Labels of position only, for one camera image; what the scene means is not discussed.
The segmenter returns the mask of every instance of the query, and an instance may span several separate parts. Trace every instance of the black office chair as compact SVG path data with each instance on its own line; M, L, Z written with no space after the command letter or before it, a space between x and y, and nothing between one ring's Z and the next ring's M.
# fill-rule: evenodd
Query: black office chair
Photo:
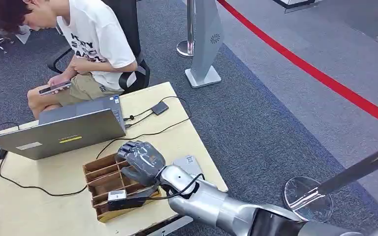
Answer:
M138 21L137 21L137 4L135 0L102 0L107 4L115 13L118 18L118 21L121 24L121 27L124 30L126 39L129 46L131 47L132 52L135 55L137 64L139 67L145 70L145 74L140 71L135 72L137 80L129 88L126 86L126 81L131 75L131 72L125 72L119 78L120 87L124 90L124 93L134 92L140 89L144 89L149 85L150 80L150 68L144 61L144 55L141 51L140 45L140 34L138 32ZM47 66L51 70L62 73L59 69L56 68L56 63L63 58L66 54L71 51L71 47L64 47L60 52L52 56L48 62Z

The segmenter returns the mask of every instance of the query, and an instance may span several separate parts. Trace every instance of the pole base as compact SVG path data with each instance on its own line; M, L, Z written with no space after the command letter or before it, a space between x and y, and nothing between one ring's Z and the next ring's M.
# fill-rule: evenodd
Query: pole base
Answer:
M215 70L213 66L209 67L208 73L206 74L205 78L201 81L197 81L190 71L191 69L185 70L186 78L189 80L190 86L196 89L199 87L215 84L221 82L221 77Z
M184 58L192 58L194 56L194 44L195 41L193 42L192 50L188 51L188 41L183 40L176 46L177 53Z
M299 176L291 178L283 190L283 201L286 207L302 220L325 222L333 213L333 201L330 195L323 196L300 209L292 209L292 203L304 196L320 183L315 179Z

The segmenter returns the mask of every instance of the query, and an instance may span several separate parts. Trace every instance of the young man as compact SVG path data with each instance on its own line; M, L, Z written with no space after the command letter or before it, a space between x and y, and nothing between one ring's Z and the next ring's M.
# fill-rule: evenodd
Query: young man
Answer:
M17 32L19 26L28 25L39 30L55 28L56 23L74 55L62 74L28 91L28 105L36 119L42 111L121 93L121 73L137 69L117 17L101 0L0 0L0 29ZM127 85L135 79L132 73ZM69 89L44 96L38 93L68 80Z

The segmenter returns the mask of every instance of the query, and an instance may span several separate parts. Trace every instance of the robotic arm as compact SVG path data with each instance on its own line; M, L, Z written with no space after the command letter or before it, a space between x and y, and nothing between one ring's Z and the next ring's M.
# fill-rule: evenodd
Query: robotic arm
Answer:
M160 185L169 205L180 215L218 227L233 236L361 236L332 225L302 221L293 212L274 205L253 205L228 196L204 179L196 179L176 165L165 165L150 143L127 142L116 156L131 167L127 177L145 186Z

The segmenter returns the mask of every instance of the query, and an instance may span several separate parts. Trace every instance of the man's hand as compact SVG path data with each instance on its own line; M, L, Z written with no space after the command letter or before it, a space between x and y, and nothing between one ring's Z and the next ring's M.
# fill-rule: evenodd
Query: man's hand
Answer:
M69 81L70 78L68 76L65 76L63 74L60 74L60 75L56 75L56 76L53 76L49 79L48 81L48 85L50 86L54 86L54 85L58 85L58 84L61 84L63 82L66 82L66 81Z
M72 67L79 74L86 74L89 72L89 66L92 63L93 62L89 61L87 57L84 57L84 58L74 57L69 66Z

